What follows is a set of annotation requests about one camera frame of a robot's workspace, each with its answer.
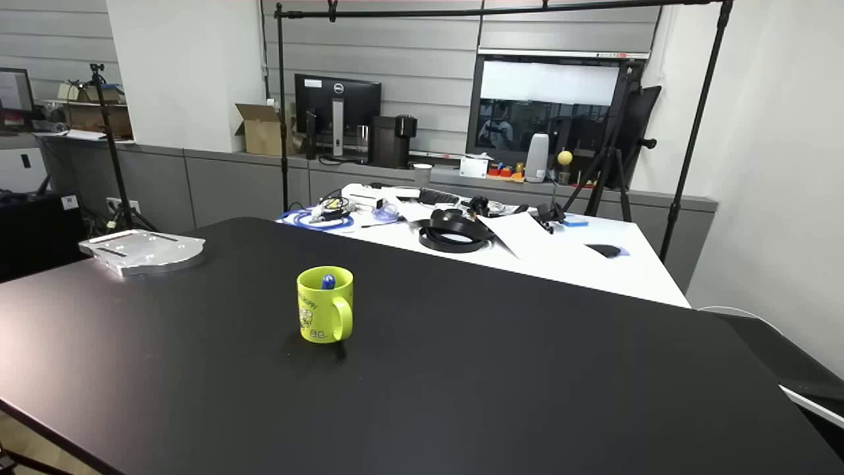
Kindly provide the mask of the blue marker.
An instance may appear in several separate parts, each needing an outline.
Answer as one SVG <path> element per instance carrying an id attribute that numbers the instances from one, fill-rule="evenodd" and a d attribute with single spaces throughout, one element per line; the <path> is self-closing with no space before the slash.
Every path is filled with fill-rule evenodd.
<path id="1" fill-rule="evenodd" d="M 323 290 L 332 290 L 337 282 L 335 282 L 335 277 L 332 274 L 324 274 L 323 277 Z"/>

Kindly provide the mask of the yellow-green mug cup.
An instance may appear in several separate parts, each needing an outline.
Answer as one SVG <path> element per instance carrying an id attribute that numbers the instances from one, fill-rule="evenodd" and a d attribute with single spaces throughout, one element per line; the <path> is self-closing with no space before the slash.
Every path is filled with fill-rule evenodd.
<path id="1" fill-rule="evenodd" d="M 298 334 L 306 344 L 332 346 L 353 334 L 353 274 L 345 268 L 310 268 L 295 277 Z"/>

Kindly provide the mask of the black small box device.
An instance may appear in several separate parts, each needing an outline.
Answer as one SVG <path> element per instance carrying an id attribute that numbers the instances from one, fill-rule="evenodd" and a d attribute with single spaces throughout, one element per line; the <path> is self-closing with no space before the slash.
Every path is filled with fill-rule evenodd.
<path id="1" fill-rule="evenodd" d="M 378 116 L 369 132 L 369 161 L 376 167 L 407 169 L 410 144 L 416 138 L 414 116 Z"/>

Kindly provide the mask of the black computer monitor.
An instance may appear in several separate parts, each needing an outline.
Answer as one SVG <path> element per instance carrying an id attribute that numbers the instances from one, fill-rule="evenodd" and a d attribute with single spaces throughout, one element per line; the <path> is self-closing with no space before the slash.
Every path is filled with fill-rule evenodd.
<path id="1" fill-rule="evenodd" d="M 295 78 L 295 125 L 310 157 L 340 160 L 369 144 L 373 123 L 381 116 L 381 83 L 345 78 Z"/>

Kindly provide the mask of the yellow ball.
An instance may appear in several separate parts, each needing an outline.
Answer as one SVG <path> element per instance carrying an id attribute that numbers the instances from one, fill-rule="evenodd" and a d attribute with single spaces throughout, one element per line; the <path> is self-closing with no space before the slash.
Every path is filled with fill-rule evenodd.
<path id="1" fill-rule="evenodd" d="M 559 150 L 559 154 L 558 154 L 558 165 L 559 165 L 563 169 L 571 169 L 573 161 L 575 161 L 573 150 Z"/>

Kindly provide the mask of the white side table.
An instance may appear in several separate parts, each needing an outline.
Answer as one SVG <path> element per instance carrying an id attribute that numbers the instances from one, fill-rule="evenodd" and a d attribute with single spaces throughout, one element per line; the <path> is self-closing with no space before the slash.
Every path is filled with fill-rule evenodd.
<path id="1" fill-rule="evenodd" d="M 542 220 L 538 210 L 510 204 L 476 212 L 465 195 L 352 183 L 282 212 L 281 225 L 689 310 L 634 223 Z M 588 244 L 617 247 L 623 257 L 605 258 Z"/>

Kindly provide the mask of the cardboard box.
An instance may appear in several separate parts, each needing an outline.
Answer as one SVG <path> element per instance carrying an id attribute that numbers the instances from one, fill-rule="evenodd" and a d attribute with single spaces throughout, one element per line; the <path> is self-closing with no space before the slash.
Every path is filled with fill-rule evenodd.
<path id="1" fill-rule="evenodd" d="M 281 160 L 289 146 L 282 140 L 282 115 L 271 103 L 238 103 L 242 120 L 242 146 L 250 157 Z"/>

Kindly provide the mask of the large window screen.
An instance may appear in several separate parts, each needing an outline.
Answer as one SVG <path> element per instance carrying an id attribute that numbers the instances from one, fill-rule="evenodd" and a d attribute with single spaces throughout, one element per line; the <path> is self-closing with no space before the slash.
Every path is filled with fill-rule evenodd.
<path id="1" fill-rule="evenodd" d="M 514 167 L 527 160 L 531 140 L 547 136 L 552 154 L 592 160 L 605 144 L 621 86 L 635 86 L 642 72 L 642 61 L 486 55 L 467 150 Z"/>

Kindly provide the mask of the black tripod right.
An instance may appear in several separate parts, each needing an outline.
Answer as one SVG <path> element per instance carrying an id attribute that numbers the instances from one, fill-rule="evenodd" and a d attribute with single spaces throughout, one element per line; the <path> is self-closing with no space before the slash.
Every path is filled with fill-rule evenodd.
<path id="1" fill-rule="evenodd" d="M 663 87 L 643 87 L 643 65 L 629 61 L 617 72 L 617 86 L 612 95 L 610 120 L 605 128 L 602 146 L 592 160 L 588 169 L 575 183 L 573 195 L 564 200 L 564 210 L 573 210 L 580 190 L 592 185 L 585 214 L 597 216 L 606 190 L 621 195 L 623 220 L 634 220 L 631 210 L 631 181 L 643 149 L 654 149 L 658 140 L 647 136 L 654 107 L 663 95 Z"/>

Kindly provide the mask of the black tripod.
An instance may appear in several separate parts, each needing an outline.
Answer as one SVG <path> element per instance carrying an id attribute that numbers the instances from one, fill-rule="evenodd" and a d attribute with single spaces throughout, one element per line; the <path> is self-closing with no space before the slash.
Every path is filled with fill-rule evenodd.
<path id="1" fill-rule="evenodd" d="M 113 223 L 117 229 L 136 229 L 136 227 L 154 229 L 154 223 L 147 223 L 147 220 L 130 204 L 130 195 L 126 195 L 126 185 L 124 185 L 124 174 L 121 174 L 121 161 L 118 161 L 118 150 L 117 150 L 117 138 L 113 138 L 113 132 L 112 132 L 112 116 L 109 116 L 109 107 L 107 107 L 107 95 L 103 95 L 103 72 L 107 72 L 103 65 L 92 65 L 92 67 L 91 67 L 91 86 L 92 86 L 96 94 L 99 94 L 99 111 L 101 111 L 101 120 L 103 120 L 107 146 L 109 146 L 109 157 L 112 157 L 112 167 L 113 167 L 113 183 L 117 183 L 117 190 L 118 190 L 118 204 L 117 204 L 117 210 L 112 212 L 112 223 Z"/>
<path id="2" fill-rule="evenodd" d="M 663 87 L 643 87 L 643 65 L 629 61 L 617 72 L 617 86 L 612 95 L 610 120 L 605 128 L 602 146 L 592 160 L 588 169 L 575 183 L 573 195 L 564 200 L 564 210 L 573 210 L 580 190 L 592 185 L 585 214 L 597 216 L 606 190 L 621 195 L 623 220 L 634 220 L 631 210 L 631 181 L 643 149 L 654 149 L 658 140 L 647 136 L 654 107 L 663 95 Z"/>

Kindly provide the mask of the clear plastic bag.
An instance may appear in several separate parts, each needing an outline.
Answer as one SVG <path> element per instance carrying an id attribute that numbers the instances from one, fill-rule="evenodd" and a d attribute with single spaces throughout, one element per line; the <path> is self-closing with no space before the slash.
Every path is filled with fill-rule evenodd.
<path id="1" fill-rule="evenodd" d="M 81 241 L 80 248 L 118 277 L 133 277 L 191 268 L 203 257 L 207 241 L 154 229 L 121 229 Z"/>

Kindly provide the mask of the black tripod left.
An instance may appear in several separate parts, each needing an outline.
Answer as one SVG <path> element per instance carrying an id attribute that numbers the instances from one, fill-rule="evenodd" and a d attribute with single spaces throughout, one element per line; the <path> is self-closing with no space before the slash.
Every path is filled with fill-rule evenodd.
<path id="1" fill-rule="evenodd" d="M 112 132 L 112 116 L 109 116 L 109 107 L 107 107 L 107 95 L 103 95 L 103 72 L 107 72 L 103 65 L 92 65 L 92 67 L 91 67 L 91 86 L 92 86 L 96 94 L 99 94 L 99 111 L 101 111 L 101 120 L 103 120 L 107 146 L 109 146 L 109 157 L 112 157 L 112 167 L 113 167 L 113 183 L 117 183 L 117 190 L 118 190 L 118 204 L 117 204 L 117 210 L 112 212 L 112 223 L 113 223 L 117 229 L 136 229 L 136 227 L 154 229 L 154 223 L 147 223 L 147 220 L 130 204 L 130 195 L 126 195 L 126 185 L 124 185 L 124 174 L 121 174 L 121 161 L 118 161 L 118 150 L 117 150 L 117 138 L 113 138 L 113 132 Z"/>

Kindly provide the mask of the black frame stand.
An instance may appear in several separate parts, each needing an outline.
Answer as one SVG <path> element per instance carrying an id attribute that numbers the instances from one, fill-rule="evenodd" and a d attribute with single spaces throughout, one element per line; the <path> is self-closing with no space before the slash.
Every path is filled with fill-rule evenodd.
<path id="1" fill-rule="evenodd" d="M 667 227 L 664 227 L 663 247 L 659 247 L 659 258 L 664 262 L 667 252 L 674 248 L 679 214 L 684 212 L 684 195 L 685 195 L 685 183 L 689 183 L 689 173 L 693 165 L 696 144 L 700 144 L 700 129 L 703 129 L 703 123 L 708 115 L 708 100 L 709 100 L 713 79 L 718 72 L 721 49 L 722 49 L 726 30 L 730 24 L 730 13 L 733 13 L 736 0 L 577 0 L 577 2 L 567 2 L 567 6 L 552 6 L 550 0 L 542 0 L 538 6 L 518 6 L 518 8 L 438 8 L 438 12 L 432 12 L 432 8 L 345 12 L 337 6 L 337 0 L 324 0 L 323 12 L 290 12 L 282 2 L 275 2 L 271 18 L 277 28 L 277 39 L 281 39 L 277 61 L 281 61 L 281 67 L 286 67 L 286 39 L 282 39 L 286 21 L 310 21 L 310 18 L 328 18 L 328 21 L 337 21 L 337 18 L 465 18 L 465 16 L 490 18 L 490 16 L 531 16 L 531 13 L 542 16 L 542 13 L 664 8 L 664 6 L 689 6 L 691 8 L 691 6 L 713 6 L 713 2 L 718 6 L 718 21 L 714 21 L 714 35 L 713 35 L 713 49 L 709 49 L 703 90 L 700 90 L 693 120 L 691 120 L 691 132 L 689 132 L 680 173 L 676 181 L 676 194 L 674 194 L 674 200 L 667 210 Z"/>

